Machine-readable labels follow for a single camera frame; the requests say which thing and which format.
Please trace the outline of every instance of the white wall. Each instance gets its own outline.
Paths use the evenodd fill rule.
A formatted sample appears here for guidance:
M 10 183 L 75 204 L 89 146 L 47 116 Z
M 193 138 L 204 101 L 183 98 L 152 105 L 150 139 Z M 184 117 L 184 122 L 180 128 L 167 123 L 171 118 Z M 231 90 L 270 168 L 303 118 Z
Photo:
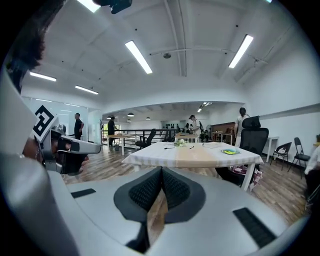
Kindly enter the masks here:
M 106 97 L 103 113 L 134 107 L 177 102 L 246 102 L 243 86 L 231 79 L 215 76 L 157 76 L 128 84 L 117 84 L 116 91 Z
M 209 114 L 210 125 L 235 122 L 239 116 L 239 109 L 243 106 L 242 103 L 227 103 L 215 106 Z
M 296 154 L 294 138 L 299 137 L 306 155 L 311 156 L 317 141 L 316 135 L 320 134 L 320 112 L 290 115 L 279 118 L 260 120 L 261 127 L 269 129 L 269 136 L 279 136 L 278 146 L 292 142 L 289 151 L 289 161 L 292 162 Z
M 251 115 L 266 115 L 320 103 L 320 60 L 298 31 L 246 86 Z
M 269 136 L 279 136 L 278 146 L 292 142 L 289 161 L 296 153 L 295 137 L 300 138 L 304 153 L 311 155 L 320 133 L 320 108 L 312 107 L 320 103 L 320 60 L 304 35 L 296 30 L 245 88 L 249 114 L 260 116 Z
M 22 97 L 28 108 L 35 113 L 42 105 L 48 109 L 53 115 L 58 115 L 59 123 L 65 125 L 66 135 L 75 133 L 75 114 L 80 114 L 80 119 L 84 123 L 82 130 L 82 139 L 88 141 L 88 109 L 86 107 L 77 107 L 65 105 L 60 102 L 47 102 L 35 100 L 34 98 Z

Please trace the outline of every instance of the black vent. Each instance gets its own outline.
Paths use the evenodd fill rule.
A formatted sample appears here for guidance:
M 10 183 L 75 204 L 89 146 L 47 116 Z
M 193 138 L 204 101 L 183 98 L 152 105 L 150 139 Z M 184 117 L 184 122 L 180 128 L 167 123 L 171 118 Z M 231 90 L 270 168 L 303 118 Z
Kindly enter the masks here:
M 234 210 L 233 213 L 260 248 L 276 239 L 276 236 L 248 208 Z

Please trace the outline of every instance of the black mesh pad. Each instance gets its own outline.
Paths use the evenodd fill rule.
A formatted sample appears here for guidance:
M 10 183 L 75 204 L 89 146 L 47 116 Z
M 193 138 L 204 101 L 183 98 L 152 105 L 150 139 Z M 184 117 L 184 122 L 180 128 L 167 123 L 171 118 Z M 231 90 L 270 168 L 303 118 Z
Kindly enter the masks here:
M 162 172 L 162 189 L 165 193 L 168 210 L 182 204 L 190 196 L 189 186 L 168 171 Z
M 203 207 L 206 193 L 197 182 L 166 167 L 157 167 L 119 187 L 113 201 L 127 220 L 147 224 L 147 213 L 161 188 L 165 193 L 168 213 L 165 223 L 186 222 Z
M 162 189 L 168 204 L 164 223 L 187 222 L 204 206 L 206 193 L 203 187 L 167 167 L 162 168 Z
M 161 190 L 161 181 L 161 172 L 155 172 L 129 190 L 130 198 L 148 212 Z
M 147 224 L 147 213 L 156 200 L 162 182 L 161 167 L 119 187 L 113 196 L 115 206 L 127 220 Z

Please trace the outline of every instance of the glass wall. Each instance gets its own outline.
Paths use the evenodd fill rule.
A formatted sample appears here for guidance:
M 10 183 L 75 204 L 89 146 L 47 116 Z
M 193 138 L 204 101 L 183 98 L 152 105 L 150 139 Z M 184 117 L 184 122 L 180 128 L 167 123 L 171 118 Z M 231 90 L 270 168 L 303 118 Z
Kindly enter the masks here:
M 72 135 L 75 133 L 75 114 L 79 113 L 80 119 L 84 123 L 81 139 L 83 141 L 88 141 L 88 108 L 83 106 L 74 106 L 68 103 L 37 100 L 29 97 L 23 97 L 23 100 L 33 113 L 43 105 L 53 115 L 57 115 L 59 123 L 64 124 L 66 127 L 66 135 Z

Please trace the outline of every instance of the white tablecloth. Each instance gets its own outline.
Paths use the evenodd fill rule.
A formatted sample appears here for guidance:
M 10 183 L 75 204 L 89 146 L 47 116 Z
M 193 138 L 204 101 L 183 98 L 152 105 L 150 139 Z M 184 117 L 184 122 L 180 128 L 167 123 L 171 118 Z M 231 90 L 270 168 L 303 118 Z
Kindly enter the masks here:
M 260 155 L 243 149 L 238 149 L 240 153 L 234 155 L 222 153 L 222 149 L 235 148 L 226 143 L 188 143 L 184 147 L 173 147 L 173 143 L 157 142 L 130 154 L 122 163 L 176 168 L 229 167 L 263 163 Z

